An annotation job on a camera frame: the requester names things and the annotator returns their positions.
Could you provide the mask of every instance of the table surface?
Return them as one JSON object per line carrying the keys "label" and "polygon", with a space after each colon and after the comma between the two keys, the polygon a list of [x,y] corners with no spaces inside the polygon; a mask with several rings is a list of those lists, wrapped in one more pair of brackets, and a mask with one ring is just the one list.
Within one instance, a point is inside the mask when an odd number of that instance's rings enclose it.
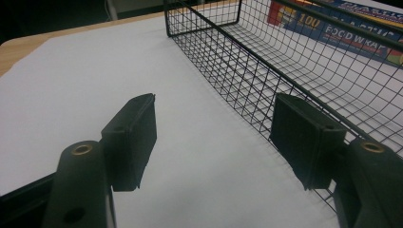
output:
{"label": "table surface", "polygon": [[142,21],[159,16],[163,16],[163,12],[9,40],[0,46],[0,77],[4,75],[7,71],[9,71],[15,63],[17,63],[25,56],[29,55],[33,50],[40,47],[42,44],[45,43],[46,40],[50,38]]}

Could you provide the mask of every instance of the wire mesh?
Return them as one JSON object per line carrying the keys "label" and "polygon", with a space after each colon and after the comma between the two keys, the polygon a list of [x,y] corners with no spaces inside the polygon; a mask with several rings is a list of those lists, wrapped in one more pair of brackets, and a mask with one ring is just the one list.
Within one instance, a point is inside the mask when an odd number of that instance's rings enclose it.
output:
{"label": "wire mesh", "polygon": [[[369,51],[341,40],[318,41],[317,34],[285,28],[284,23],[296,19],[293,12],[303,7],[278,1],[290,9],[271,18],[278,24],[272,25],[268,23],[271,1],[227,0],[192,6],[188,1],[165,0],[167,33],[222,98],[265,139],[269,140],[275,95],[281,92],[305,99],[345,125],[347,142],[355,137],[375,139],[403,156],[402,63],[391,64],[374,55],[387,46],[403,51],[402,45],[385,41],[379,29],[363,29],[370,23],[367,19],[326,5],[319,15],[304,13],[312,20],[330,20],[332,28],[356,32],[368,44],[381,42],[382,46]],[[322,18],[329,10],[333,17],[342,16],[344,24]],[[312,28],[312,23],[302,26]],[[403,34],[396,28],[373,25],[380,27],[383,33]],[[323,29],[319,35],[326,33]],[[317,192],[334,208],[333,189]]]}

